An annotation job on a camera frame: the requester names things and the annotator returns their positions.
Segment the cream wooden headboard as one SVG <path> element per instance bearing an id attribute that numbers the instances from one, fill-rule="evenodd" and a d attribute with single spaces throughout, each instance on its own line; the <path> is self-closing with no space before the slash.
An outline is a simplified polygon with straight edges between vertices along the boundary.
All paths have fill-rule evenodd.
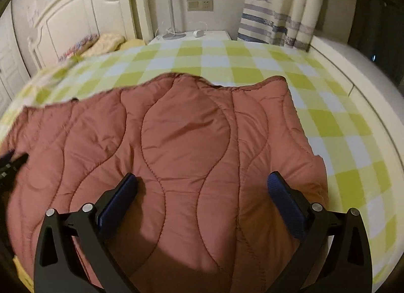
<path id="1" fill-rule="evenodd" d="M 36 40 L 27 39 L 37 70 L 54 65 L 89 34 L 116 33 L 126 39 L 154 39 L 148 0 L 54 0 L 34 23 Z"/>

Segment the white bed frame edge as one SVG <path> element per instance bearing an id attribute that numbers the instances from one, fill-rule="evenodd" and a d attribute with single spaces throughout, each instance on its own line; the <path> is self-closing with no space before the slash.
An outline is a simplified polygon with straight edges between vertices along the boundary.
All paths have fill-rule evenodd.
<path id="1" fill-rule="evenodd" d="M 329 69 L 374 130 L 393 191 L 402 193 L 403 96 L 374 63 L 348 45 L 314 36 L 310 54 Z"/>

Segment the cream curtain with stripes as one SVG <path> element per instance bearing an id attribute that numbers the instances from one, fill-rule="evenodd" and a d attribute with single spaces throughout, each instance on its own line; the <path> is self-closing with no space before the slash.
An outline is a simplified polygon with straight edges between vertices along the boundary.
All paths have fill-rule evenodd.
<path id="1" fill-rule="evenodd" d="M 238 39 L 306 51 L 324 0 L 244 0 Z"/>

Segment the white nightstand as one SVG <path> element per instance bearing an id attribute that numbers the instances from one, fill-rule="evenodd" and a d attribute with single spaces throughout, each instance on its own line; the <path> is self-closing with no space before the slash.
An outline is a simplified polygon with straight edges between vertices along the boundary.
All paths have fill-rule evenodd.
<path id="1" fill-rule="evenodd" d="M 163 35 L 156 36 L 149 44 L 153 43 L 167 43 L 173 41 L 203 41 L 203 40 L 214 40 L 214 41 L 231 41 L 231 36 L 225 30 L 219 31 L 209 31 L 209 30 L 196 30 L 193 32 L 185 33 L 170 33 L 167 32 Z"/>

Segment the cream yellow pillow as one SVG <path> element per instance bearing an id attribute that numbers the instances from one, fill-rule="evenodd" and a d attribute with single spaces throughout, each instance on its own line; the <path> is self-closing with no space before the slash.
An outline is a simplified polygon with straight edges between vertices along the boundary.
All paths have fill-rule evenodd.
<path id="1" fill-rule="evenodd" d="M 126 40 L 125 37 L 120 34 L 102 34 L 93 46 L 82 53 L 81 57 L 91 58 L 108 54 L 110 52 L 128 50 L 133 47 L 142 47 L 145 45 L 146 43 L 142 39 L 133 38 Z"/>

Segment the green checkered bed sheet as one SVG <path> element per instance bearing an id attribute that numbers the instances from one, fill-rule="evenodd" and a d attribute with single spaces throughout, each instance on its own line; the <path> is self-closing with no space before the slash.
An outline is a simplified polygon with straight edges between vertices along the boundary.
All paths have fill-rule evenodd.
<path id="1" fill-rule="evenodd" d="M 23 106 L 85 98 L 170 71 L 222 86 L 284 76 L 310 145 L 325 162 L 332 209 L 359 208 L 370 240 L 374 286 L 387 279 L 400 252 L 392 182 L 376 131 L 352 102 L 353 89 L 304 52 L 240 41 L 185 41 L 79 58 L 60 69 L 41 70 L 1 117 L 1 134 Z"/>

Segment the white lamp with pole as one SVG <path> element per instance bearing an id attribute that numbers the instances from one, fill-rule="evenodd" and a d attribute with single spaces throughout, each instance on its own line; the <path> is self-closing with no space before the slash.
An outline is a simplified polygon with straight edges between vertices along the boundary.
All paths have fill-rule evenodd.
<path id="1" fill-rule="evenodd" d="M 184 38 L 186 33 L 178 32 L 175 25 L 175 15 L 173 8 L 173 0 L 168 0 L 168 13 L 170 19 L 170 27 L 166 30 L 164 34 L 161 35 L 161 39 L 164 41 L 172 41 L 180 38 Z"/>

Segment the beige wall socket plate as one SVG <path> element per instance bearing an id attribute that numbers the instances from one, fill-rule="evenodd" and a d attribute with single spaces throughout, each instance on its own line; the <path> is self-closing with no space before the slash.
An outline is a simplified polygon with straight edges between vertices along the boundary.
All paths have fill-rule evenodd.
<path id="1" fill-rule="evenodd" d="M 213 0 L 187 0 L 188 12 L 213 12 L 214 1 Z"/>

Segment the colourful patterned pillow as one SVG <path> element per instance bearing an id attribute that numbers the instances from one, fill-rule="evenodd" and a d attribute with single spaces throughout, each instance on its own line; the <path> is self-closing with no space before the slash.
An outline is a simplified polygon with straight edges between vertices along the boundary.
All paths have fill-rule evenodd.
<path id="1" fill-rule="evenodd" d="M 99 40 L 98 34 L 90 34 L 82 38 L 81 41 L 75 43 L 72 47 L 70 47 L 66 52 L 64 52 L 58 59 L 59 62 L 62 62 L 72 56 L 79 56 L 92 47 Z"/>

